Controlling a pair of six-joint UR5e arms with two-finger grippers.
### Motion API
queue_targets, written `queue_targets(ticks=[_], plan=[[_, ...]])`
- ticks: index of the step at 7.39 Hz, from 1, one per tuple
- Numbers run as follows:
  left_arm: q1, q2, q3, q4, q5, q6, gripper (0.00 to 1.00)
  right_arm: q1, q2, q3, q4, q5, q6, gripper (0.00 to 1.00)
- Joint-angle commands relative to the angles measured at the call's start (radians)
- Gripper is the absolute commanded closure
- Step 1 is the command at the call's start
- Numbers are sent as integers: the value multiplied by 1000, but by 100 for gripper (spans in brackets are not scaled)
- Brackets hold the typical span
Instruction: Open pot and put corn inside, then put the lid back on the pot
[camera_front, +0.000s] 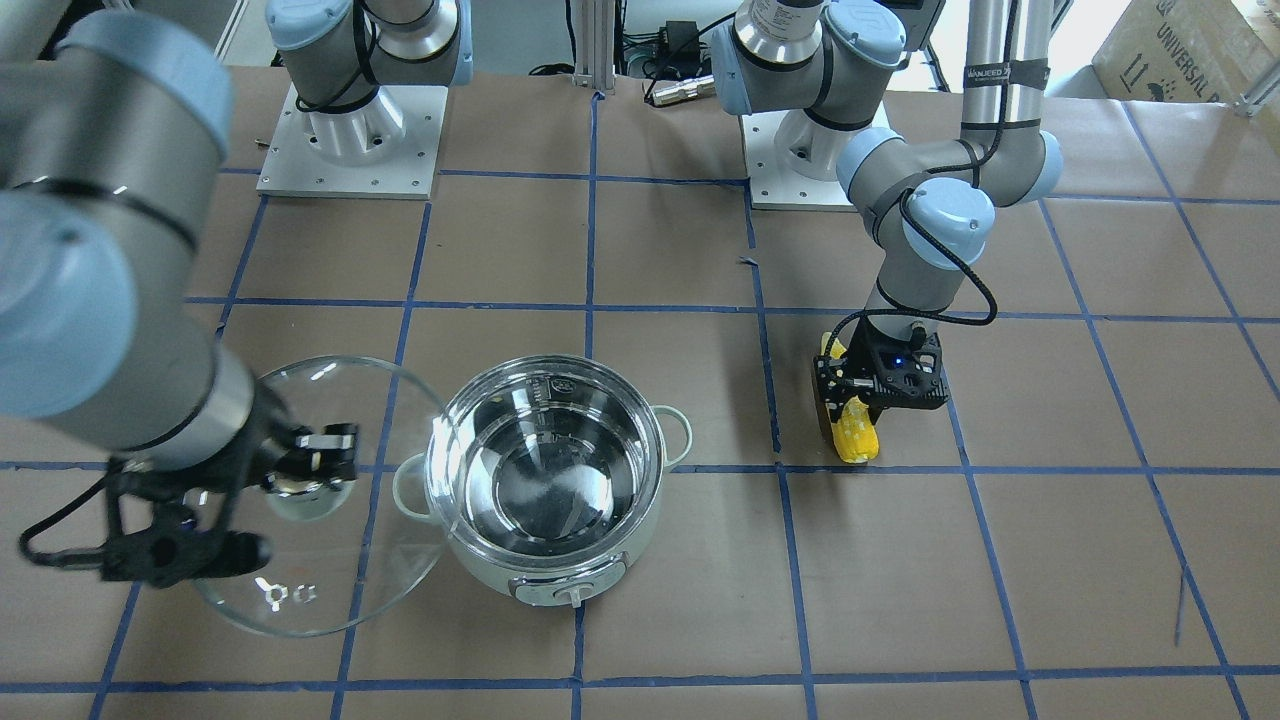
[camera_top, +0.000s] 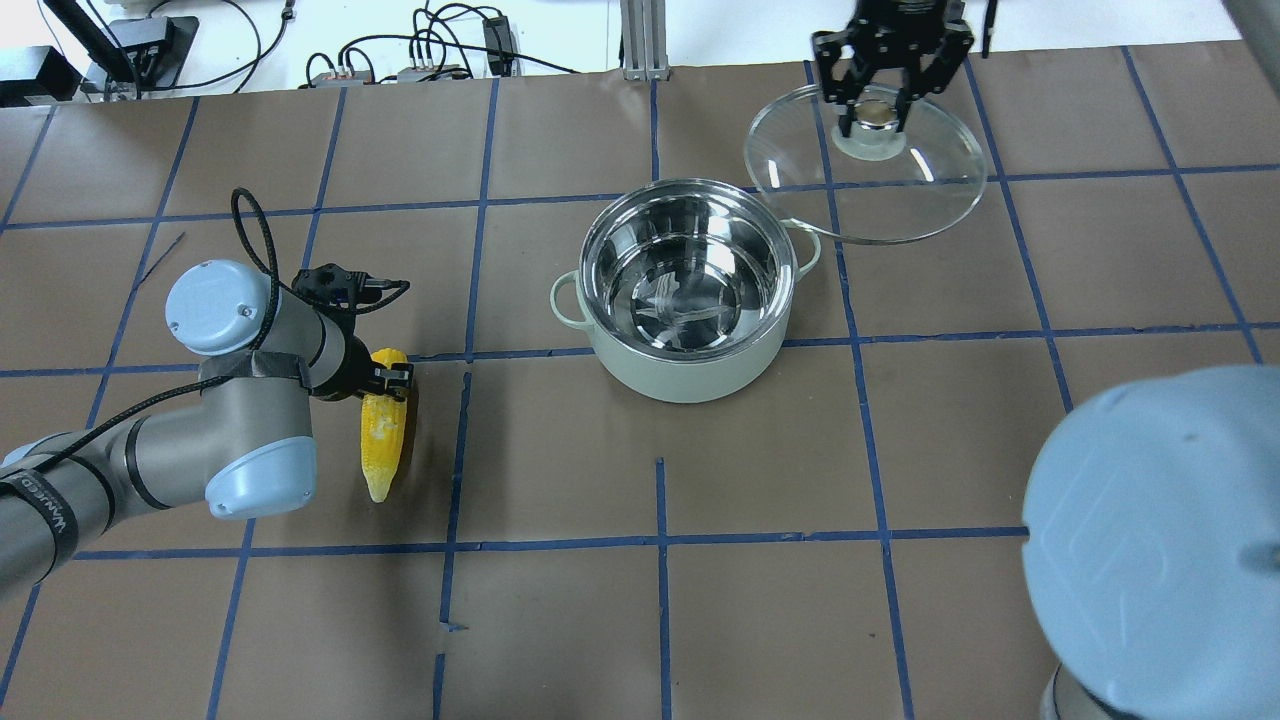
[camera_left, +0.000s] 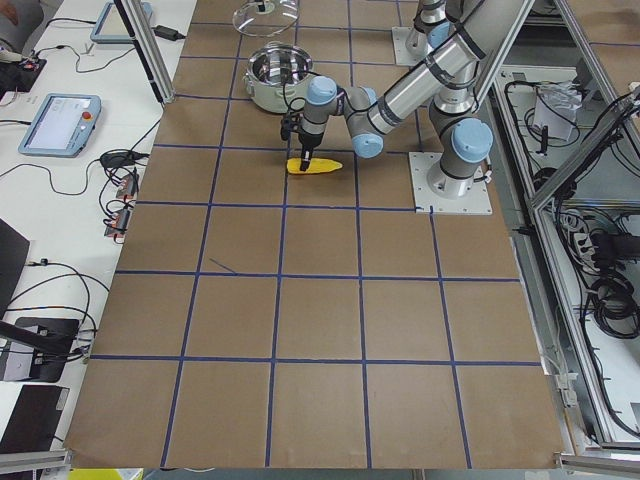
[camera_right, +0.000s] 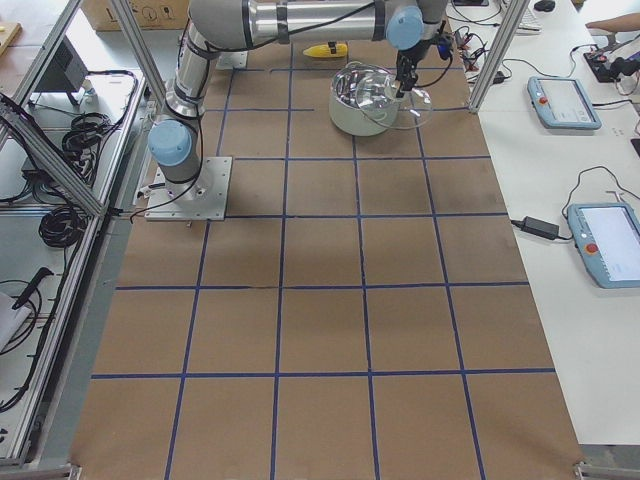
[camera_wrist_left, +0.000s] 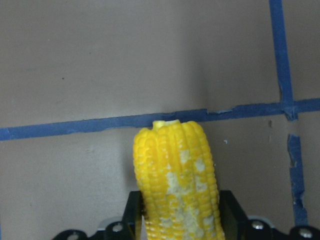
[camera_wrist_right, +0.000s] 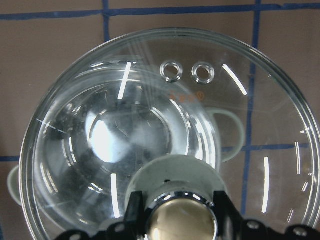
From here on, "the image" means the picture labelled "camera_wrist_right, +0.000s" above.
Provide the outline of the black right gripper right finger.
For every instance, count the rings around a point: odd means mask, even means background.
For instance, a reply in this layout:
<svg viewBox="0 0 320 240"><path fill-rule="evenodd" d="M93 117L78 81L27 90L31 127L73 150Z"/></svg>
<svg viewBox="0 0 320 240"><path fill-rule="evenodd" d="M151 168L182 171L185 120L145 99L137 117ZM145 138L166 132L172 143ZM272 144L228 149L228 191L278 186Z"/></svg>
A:
<svg viewBox="0 0 320 240"><path fill-rule="evenodd" d="M225 191L215 191L213 203L217 221L220 225L224 225L227 222L227 218L230 218L233 225L240 225L242 223L243 217Z"/></svg>

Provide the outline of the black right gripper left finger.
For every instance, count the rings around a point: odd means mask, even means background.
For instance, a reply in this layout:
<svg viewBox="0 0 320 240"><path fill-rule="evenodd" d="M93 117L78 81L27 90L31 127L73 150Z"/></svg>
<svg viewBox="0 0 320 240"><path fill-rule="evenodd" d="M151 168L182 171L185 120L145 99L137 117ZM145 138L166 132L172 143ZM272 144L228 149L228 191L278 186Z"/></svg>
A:
<svg viewBox="0 0 320 240"><path fill-rule="evenodd" d="M133 191L129 196L124 222L130 226L138 226L144 213L144 198L142 191Z"/></svg>

